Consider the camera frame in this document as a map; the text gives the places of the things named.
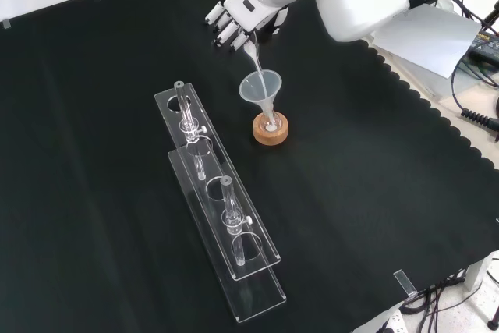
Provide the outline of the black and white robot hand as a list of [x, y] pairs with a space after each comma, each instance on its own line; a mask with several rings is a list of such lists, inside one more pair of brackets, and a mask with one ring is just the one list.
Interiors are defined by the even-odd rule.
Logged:
[[261, 0], [220, 0], [205, 16], [214, 28], [214, 45], [239, 50], [248, 41], [265, 42], [278, 34], [288, 15], [288, 7], [265, 5]]

